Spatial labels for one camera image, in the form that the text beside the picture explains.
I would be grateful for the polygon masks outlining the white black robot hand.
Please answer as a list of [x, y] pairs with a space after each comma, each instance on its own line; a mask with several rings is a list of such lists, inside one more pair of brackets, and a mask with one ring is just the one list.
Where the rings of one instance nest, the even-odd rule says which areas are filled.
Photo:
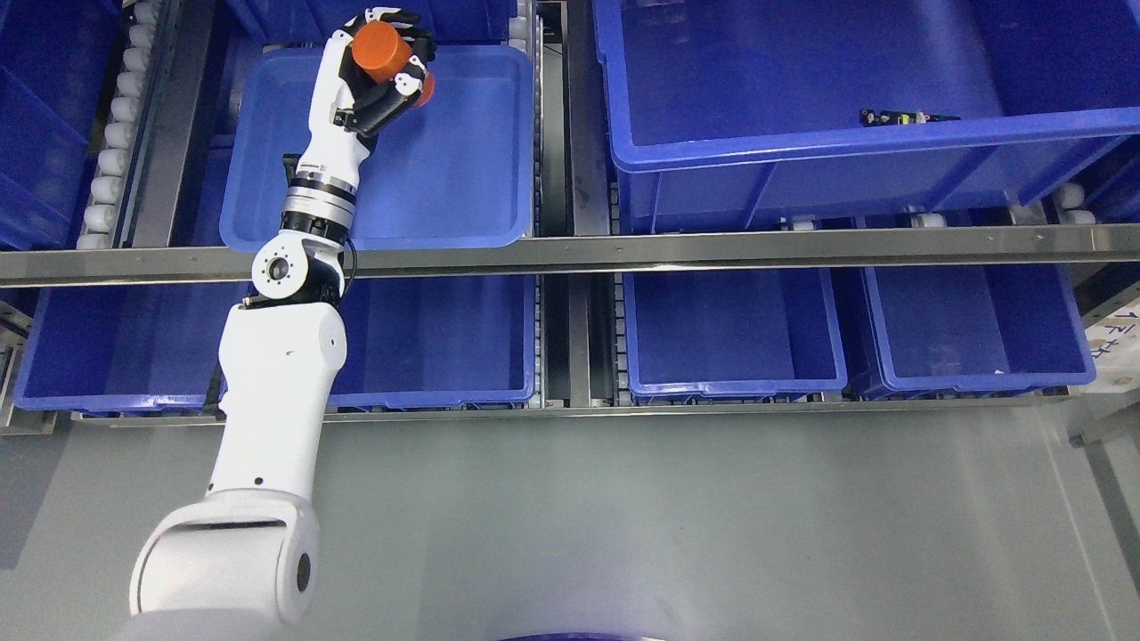
[[378, 131], [413, 109], [414, 97], [404, 96], [404, 90], [388, 89], [378, 97], [365, 94], [365, 76], [355, 66], [351, 44], [359, 29], [373, 21], [421, 29], [422, 18], [418, 13], [376, 5], [329, 34], [314, 82], [310, 141], [298, 159], [300, 175], [321, 175], [347, 190], [358, 190], [360, 167], [375, 149]]

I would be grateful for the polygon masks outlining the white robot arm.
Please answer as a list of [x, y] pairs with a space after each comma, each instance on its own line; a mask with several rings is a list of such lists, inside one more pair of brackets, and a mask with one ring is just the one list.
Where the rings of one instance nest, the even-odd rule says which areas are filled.
[[217, 362], [223, 440], [203, 500], [160, 521], [135, 561], [129, 607], [150, 615], [290, 624], [319, 569], [314, 471], [329, 390], [347, 362], [339, 255], [355, 216], [355, 169], [303, 162], [290, 175], [280, 232], [251, 263]]

